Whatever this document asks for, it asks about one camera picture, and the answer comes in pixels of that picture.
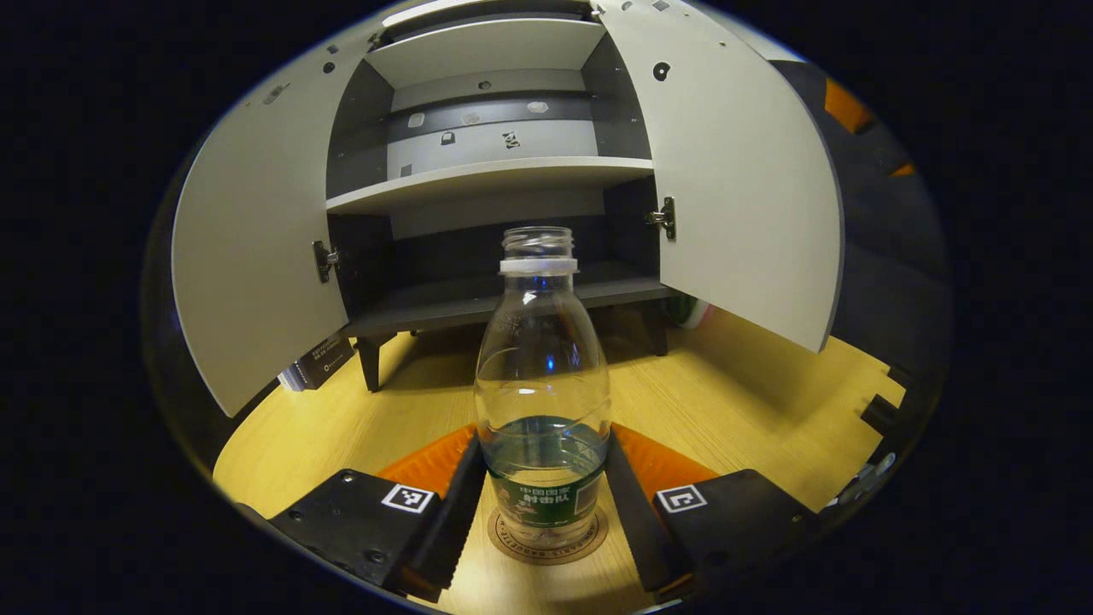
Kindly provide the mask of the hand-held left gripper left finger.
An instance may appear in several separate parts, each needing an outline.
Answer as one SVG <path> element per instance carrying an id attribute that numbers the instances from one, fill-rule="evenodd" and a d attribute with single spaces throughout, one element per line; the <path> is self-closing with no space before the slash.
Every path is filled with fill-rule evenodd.
<path id="1" fill-rule="evenodd" d="M 475 522 L 487 464 L 465 425 L 375 474 L 334 471 L 278 515 L 237 510 L 361 583 L 435 603 Z"/>

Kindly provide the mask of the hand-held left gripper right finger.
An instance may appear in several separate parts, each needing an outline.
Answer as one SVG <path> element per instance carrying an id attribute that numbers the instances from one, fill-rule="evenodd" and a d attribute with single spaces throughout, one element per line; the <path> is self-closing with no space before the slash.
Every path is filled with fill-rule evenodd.
<path id="1" fill-rule="evenodd" d="M 625 425 L 606 478 L 640 577 L 659 599 L 712 598 L 788 560 L 823 520 L 755 470 L 719 474 Z"/>

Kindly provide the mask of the round brown coaster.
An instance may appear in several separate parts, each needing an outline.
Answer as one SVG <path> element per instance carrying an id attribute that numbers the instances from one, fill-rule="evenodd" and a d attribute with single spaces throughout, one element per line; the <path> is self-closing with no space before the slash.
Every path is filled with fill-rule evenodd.
<path id="1" fill-rule="evenodd" d="M 609 533 L 609 521 L 602 507 L 597 507 L 593 513 L 593 521 L 586 528 L 573 544 L 561 548 L 534 548 L 534 546 L 520 541 L 515 533 L 512 533 L 503 520 L 500 509 L 494 509 L 487 519 L 487 537 L 496 549 L 503 555 L 524 564 L 536 565 L 536 567 L 550 567 L 550 565 L 566 565 L 581 560 L 600 548 L 606 542 Z"/>

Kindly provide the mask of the clear plastic bottle green label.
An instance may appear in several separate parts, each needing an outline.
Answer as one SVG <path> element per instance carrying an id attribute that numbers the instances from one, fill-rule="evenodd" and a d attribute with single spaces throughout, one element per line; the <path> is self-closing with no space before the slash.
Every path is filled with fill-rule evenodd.
<path id="1" fill-rule="evenodd" d="M 593 522 L 611 439 L 604 350 L 574 287 L 569 227 L 502 237 L 503 295 L 475 360 L 475 428 L 520 544 L 568 548 Z"/>

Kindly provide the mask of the white cabinet door headphone sticker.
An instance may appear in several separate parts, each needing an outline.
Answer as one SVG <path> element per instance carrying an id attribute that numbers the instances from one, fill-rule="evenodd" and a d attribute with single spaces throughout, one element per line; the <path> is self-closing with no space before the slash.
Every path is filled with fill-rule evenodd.
<path id="1" fill-rule="evenodd" d="M 819 353 L 845 248 L 842 194 L 803 98 L 712 7 L 597 0 L 632 79 L 657 200 L 660 279 Z"/>

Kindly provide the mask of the white grey cabinet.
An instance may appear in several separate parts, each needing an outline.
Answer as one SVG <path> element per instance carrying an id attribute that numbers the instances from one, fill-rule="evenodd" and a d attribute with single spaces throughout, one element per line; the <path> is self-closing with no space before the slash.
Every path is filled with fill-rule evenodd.
<path id="1" fill-rule="evenodd" d="M 457 25 L 527 17 L 604 25 L 602 13 L 597 0 L 425 0 L 383 16 L 365 54 Z M 540 156 L 653 159 L 640 103 L 608 32 L 581 69 L 470 73 L 401 90 L 363 55 L 336 111 L 325 200 L 457 165 Z M 569 227 L 581 300 L 596 311 L 639 314 L 653 354 L 667 354 L 663 230 L 645 223 L 659 208 L 651 176 L 433 200 L 389 214 L 327 213 L 330 249 L 341 252 L 333 275 L 348 312 L 343 331 L 366 388 L 381 389 L 380 350 L 400 332 L 489 319 L 503 289 L 502 234 L 516 226 Z"/>

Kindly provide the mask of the white cabinet door camera sticker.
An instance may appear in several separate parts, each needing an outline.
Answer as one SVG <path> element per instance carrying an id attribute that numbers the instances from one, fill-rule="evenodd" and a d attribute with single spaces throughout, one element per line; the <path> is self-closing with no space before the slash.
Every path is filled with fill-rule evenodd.
<path id="1" fill-rule="evenodd" d="M 313 243 L 336 111 L 366 35 L 325 40 L 219 118 L 196 155 L 172 233 L 177 314 L 196 369 L 226 417 L 346 323 Z"/>

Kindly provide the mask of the white cabinet shelf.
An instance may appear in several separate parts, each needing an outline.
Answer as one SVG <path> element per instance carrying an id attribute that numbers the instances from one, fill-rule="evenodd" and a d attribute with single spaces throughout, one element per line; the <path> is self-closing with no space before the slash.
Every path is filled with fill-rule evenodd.
<path id="1" fill-rule="evenodd" d="M 397 208 L 453 198 L 522 190 L 608 188 L 650 178 L 651 159 L 540 156 L 481 162 L 385 180 L 325 202 L 329 214 L 389 214 Z"/>
<path id="2" fill-rule="evenodd" d="M 604 25 L 527 17 L 457 25 L 365 54 L 393 88 L 470 73 L 577 70 L 606 35 Z"/>

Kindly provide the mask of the small printed box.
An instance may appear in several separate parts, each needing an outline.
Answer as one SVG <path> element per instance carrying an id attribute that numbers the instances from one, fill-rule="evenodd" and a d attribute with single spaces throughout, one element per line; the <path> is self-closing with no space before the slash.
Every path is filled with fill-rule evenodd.
<path id="1" fill-rule="evenodd" d="M 336 332 L 279 372 L 278 385 L 293 392 L 317 390 L 353 355 L 354 348 L 350 339 Z"/>

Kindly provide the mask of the green white round object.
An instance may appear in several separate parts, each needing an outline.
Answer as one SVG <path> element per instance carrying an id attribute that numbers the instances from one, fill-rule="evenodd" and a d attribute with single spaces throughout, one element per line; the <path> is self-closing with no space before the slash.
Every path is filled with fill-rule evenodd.
<path id="1" fill-rule="evenodd" d="M 682 330 L 695 330 L 707 318 L 710 304 L 690 295 L 667 297 L 665 311 L 672 326 Z"/>

